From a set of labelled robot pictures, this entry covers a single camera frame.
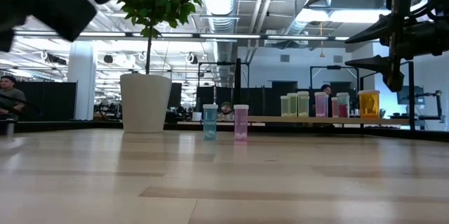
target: pillar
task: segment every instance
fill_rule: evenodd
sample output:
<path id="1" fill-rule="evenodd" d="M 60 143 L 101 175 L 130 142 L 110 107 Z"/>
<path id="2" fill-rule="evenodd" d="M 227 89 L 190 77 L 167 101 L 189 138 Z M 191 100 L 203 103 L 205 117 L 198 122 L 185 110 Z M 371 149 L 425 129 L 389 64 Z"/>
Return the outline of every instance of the pillar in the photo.
<path id="1" fill-rule="evenodd" d="M 93 119 L 97 51 L 91 41 L 75 41 L 70 47 L 68 82 L 76 82 L 75 119 Z"/>

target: ceiling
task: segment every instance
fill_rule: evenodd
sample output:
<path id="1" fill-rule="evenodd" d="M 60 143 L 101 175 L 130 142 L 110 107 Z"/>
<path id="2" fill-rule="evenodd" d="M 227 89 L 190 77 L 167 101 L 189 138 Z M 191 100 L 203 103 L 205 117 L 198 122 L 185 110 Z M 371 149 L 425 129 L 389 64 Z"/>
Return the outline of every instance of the ceiling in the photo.
<path id="1" fill-rule="evenodd" d="M 297 0 L 271 0 L 267 11 L 267 16 L 262 23 L 261 32 L 265 33 L 267 30 L 283 30 L 296 18 L 298 9 L 295 6 Z M 256 0 L 236 0 L 237 10 L 235 18 L 238 18 L 236 24 L 237 33 L 250 33 L 250 23 L 253 18 L 253 11 L 256 6 Z M 96 6 L 98 14 L 95 19 L 91 21 L 89 26 L 85 29 L 87 32 L 139 32 L 142 26 L 133 26 L 129 20 L 124 20 L 124 13 L 121 12 L 121 4 L 116 0 L 110 1 L 108 4 Z M 308 24 L 305 31 L 309 35 L 330 35 L 339 37 L 349 37 L 361 30 L 369 27 L 370 23 L 349 23 L 349 22 L 323 22 L 322 25 Z M 189 24 L 180 26 L 176 29 L 171 29 L 169 26 L 161 23 L 156 27 L 160 32 L 185 32 L 185 33 L 206 33 L 210 31 L 208 23 L 208 13 L 206 7 L 196 6 L 196 12 L 192 14 L 189 19 Z M 49 30 L 49 28 L 38 20 L 30 17 L 25 25 L 17 29 L 23 30 Z M 108 92 L 119 92 L 119 76 L 127 73 L 128 68 L 135 68 L 142 70 L 145 68 L 144 56 L 147 50 L 146 41 L 138 40 L 95 40 L 96 48 L 99 51 L 98 58 L 98 75 L 97 75 L 97 92 L 105 94 Z M 238 46 L 246 46 L 246 42 L 239 41 Z M 310 41 L 304 49 L 313 51 L 320 47 L 325 48 L 344 48 L 343 42 L 327 41 L 321 43 L 320 41 Z M 0 67 L 6 69 L 7 67 L 38 67 L 38 69 L 26 69 L 19 71 L 24 77 L 47 78 L 57 81 L 64 81 L 67 75 L 67 68 L 64 66 L 53 65 L 42 59 L 42 51 L 47 51 L 53 55 L 59 56 L 68 61 L 69 59 L 70 43 L 62 39 L 32 39 L 27 37 L 16 37 L 13 45 L 13 50 L 10 53 L 0 53 Z M 259 54 L 266 54 L 263 50 L 273 48 L 258 48 Z M 185 85 L 185 92 L 189 95 L 184 97 L 191 98 L 194 92 L 194 85 L 197 73 L 194 70 L 198 69 L 198 65 L 192 65 L 186 60 L 186 55 L 196 55 L 199 62 L 214 62 L 214 43 L 211 41 L 153 41 L 151 51 L 151 69 L 153 71 L 162 71 L 171 69 L 173 79 L 178 79 L 186 83 L 190 81 L 190 85 Z M 112 55 L 115 59 L 111 64 L 104 62 L 105 55 Z M 57 67 L 57 70 L 46 70 L 45 67 Z M 211 73 L 205 73 L 204 84 L 213 84 L 219 69 L 215 67 L 208 68 Z M 155 73 L 170 77 L 170 73 Z"/>

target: cup lid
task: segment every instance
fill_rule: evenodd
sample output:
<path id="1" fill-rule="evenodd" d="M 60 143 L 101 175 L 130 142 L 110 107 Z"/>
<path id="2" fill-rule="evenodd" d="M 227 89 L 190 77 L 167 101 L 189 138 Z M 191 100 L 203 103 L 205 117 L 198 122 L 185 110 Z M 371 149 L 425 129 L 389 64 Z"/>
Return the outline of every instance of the cup lid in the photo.
<path id="1" fill-rule="evenodd" d="M 218 109 L 218 105 L 214 104 L 203 105 L 203 109 Z"/>
<path id="2" fill-rule="evenodd" d="M 372 93 L 372 94 L 379 94 L 380 91 L 378 91 L 378 90 L 365 90 L 365 91 L 359 91 L 359 92 L 358 92 L 359 95 L 360 95 L 360 94 L 369 94 L 369 93 Z"/>
<path id="3" fill-rule="evenodd" d="M 250 109 L 249 105 L 235 105 L 234 109 Z"/>

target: plant pot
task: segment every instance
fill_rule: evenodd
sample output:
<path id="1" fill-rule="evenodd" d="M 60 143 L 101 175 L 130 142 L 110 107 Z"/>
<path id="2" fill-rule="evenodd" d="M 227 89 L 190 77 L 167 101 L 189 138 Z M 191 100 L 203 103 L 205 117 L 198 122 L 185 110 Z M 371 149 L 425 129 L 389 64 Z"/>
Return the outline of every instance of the plant pot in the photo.
<path id="1" fill-rule="evenodd" d="M 156 75 L 122 74 L 120 88 L 125 132 L 162 132 L 171 80 Z"/>

